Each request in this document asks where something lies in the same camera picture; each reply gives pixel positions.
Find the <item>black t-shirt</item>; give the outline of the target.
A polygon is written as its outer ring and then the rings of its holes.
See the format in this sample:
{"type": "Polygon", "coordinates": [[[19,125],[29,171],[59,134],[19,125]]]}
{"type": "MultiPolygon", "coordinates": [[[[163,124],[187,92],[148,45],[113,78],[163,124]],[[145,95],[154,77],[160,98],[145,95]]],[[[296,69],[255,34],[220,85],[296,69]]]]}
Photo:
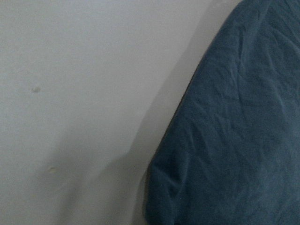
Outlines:
{"type": "Polygon", "coordinates": [[[300,3],[244,0],[150,164],[150,225],[300,222],[300,3]]]}

